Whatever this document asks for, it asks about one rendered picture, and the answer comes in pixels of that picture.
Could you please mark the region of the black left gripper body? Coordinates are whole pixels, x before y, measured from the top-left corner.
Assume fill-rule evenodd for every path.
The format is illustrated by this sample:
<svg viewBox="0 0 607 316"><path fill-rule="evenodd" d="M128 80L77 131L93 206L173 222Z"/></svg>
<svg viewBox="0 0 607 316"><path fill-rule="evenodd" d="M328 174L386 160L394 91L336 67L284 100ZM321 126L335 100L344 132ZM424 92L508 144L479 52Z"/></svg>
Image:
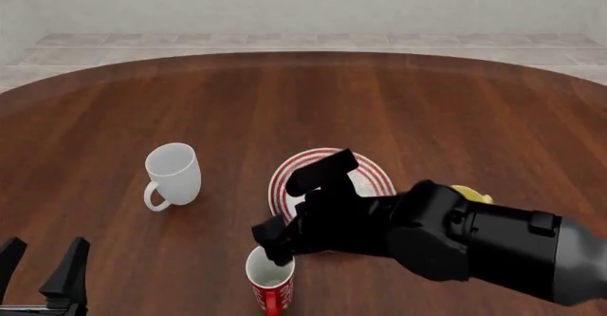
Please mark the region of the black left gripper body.
<svg viewBox="0 0 607 316"><path fill-rule="evenodd" d="M88 309L80 304L70 307L0 306L0 316L87 316Z"/></svg>

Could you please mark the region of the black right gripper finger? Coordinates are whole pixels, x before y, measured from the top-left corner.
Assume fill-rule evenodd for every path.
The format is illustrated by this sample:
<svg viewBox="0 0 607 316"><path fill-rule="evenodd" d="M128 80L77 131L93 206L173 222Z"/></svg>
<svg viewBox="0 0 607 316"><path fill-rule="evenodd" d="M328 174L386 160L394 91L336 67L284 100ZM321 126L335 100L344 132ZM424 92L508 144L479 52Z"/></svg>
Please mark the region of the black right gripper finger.
<svg viewBox="0 0 607 316"><path fill-rule="evenodd" d="M285 267L294 260L294 250L290 246L267 246L264 247L267 259L278 267Z"/></svg>
<svg viewBox="0 0 607 316"><path fill-rule="evenodd" d="M251 228L254 240L271 250L290 250L292 247L292 227L281 215L274 215Z"/></svg>

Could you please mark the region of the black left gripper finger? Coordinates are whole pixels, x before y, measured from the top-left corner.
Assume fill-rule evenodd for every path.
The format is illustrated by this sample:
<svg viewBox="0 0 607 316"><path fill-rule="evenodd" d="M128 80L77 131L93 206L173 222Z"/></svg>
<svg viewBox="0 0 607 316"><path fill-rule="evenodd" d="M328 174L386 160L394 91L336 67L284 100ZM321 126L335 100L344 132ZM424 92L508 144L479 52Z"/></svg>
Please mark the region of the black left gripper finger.
<svg viewBox="0 0 607 316"><path fill-rule="evenodd" d="M12 237L0 246L0 288L6 288L27 248L20 238Z"/></svg>
<svg viewBox="0 0 607 316"><path fill-rule="evenodd" d="M72 241L59 267L40 287L47 307L70 307L87 304L85 274L90 244L82 237Z"/></svg>

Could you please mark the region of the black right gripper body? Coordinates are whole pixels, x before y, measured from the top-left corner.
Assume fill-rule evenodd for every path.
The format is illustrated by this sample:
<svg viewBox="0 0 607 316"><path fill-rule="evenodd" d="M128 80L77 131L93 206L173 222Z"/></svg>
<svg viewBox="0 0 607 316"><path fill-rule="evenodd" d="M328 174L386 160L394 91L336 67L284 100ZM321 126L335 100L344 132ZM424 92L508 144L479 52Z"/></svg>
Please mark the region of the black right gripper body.
<svg viewBox="0 0 607 316"><path fill-rule="evenodd" d="M385 236L391 228L393 196L327 193L315 190L296 206L289 223L289 246L295 255L336 251L389 255Z"/></svg>

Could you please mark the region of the red mug with white pattern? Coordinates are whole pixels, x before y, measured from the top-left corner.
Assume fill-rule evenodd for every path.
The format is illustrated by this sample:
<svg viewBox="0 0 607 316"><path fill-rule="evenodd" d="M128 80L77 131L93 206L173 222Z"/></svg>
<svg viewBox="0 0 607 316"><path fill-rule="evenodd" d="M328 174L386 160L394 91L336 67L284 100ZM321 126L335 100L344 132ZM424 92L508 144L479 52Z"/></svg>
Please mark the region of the red mug with white pattern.
<svg viewBox="0 0 607 316"><path fill-rule="evenodd" d="M270 261L262 247L256 247L247 258L245 270L258 305L266 316L280 316L293 299L295 260L283 267Z"/></svg>

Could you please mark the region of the white plate with red rings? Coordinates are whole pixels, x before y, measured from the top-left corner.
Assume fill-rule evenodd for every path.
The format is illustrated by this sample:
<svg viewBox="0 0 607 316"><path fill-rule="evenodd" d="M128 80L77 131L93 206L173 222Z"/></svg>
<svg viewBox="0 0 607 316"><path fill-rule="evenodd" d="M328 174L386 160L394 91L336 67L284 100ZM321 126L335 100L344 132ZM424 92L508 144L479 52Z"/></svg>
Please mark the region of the white plate with red rings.
<svg viewBox="0 0 607 316"><path fill-rule="evenodd" d="M280 214L288 224L296 215L296 205L304 201L304 196L294 197L286 192L285 185L295 170L338 153L337 148L316 148L305 150L288 158L274 172L268 185L268 206L272 215ZM370 159L354 154L359 167L348 173L356 192L363 196L395 195L395 187L386 173Z"/></svg>

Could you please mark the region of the white ceramic mug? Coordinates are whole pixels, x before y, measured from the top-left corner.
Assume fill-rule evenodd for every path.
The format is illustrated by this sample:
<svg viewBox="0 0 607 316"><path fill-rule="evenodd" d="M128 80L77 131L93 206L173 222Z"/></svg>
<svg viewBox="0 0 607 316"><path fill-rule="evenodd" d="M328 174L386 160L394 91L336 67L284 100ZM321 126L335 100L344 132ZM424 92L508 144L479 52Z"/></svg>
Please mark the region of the white ceramic mug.
<svg viewBox="0 0 607 316"><path fill-rule="evenodd" d="M143 192L149 210L159 213L170 206L193 202L201 189L201 171L189 144L163 144L145 159L150 182Z"/></svg>

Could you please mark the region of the yellow mug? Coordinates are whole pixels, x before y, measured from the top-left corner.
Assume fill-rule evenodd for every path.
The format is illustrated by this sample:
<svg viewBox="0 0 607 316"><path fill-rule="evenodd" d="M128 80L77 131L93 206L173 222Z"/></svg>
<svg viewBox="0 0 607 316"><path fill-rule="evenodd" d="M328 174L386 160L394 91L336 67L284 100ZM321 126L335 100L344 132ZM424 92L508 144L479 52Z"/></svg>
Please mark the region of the yellow mug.
<svg viewBox="0 0 607 316"><path fill-rule="evenodd" d="M464 198L469 201L475 201L484 204L493 204L493 199L490 195L483 195L481 193L478 193L476 190L471 189L470 187L462 185L451 185L451 188L457 193L460 193Z"/></svg>

